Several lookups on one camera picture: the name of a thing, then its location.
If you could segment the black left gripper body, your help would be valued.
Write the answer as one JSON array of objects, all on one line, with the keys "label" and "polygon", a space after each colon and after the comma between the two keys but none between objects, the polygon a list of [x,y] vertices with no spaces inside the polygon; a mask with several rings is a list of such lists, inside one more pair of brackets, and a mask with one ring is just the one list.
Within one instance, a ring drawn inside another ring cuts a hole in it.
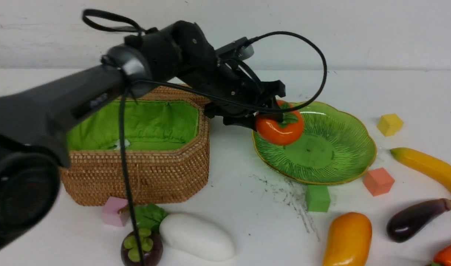
[{"label": "black left gripper body", "polygon": [[276,108],[276,97],[286,95],[281,81],[261,81],[239,59],[220,59],[196,23],[174,23],[174,40],[180,47],[183,67],[177,78],[212,103],[215,115],[244,117],[254,113],[236,103]]}]

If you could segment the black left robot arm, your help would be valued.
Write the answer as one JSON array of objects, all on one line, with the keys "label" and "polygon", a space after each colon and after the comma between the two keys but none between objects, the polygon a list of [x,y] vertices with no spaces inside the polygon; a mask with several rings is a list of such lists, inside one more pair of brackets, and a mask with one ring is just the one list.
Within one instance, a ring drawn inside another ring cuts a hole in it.
[{"label": "black left robot arm", "polygon": [[245,37],[215,50],[196,23],[177,21],[161,30],[93,28],[129,32],[101,64],[26,91],[0,96],[0,250],[21,237],[52,208],[59,168],[69,168],[67,133],[118,97],[140,98],[174,77],[173,88],[208,98],[208,116],[253,128],[253,114],[281,113],[281,81],[264,82],[244,59],[258,38]]}]

